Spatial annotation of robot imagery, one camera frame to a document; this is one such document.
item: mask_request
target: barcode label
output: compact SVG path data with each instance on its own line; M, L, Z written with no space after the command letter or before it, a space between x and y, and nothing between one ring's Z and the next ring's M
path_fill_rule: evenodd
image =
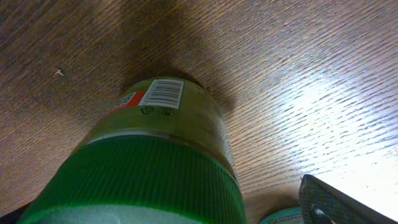
M183 81L154 80L138 106L166 106L179 109L183 87Z

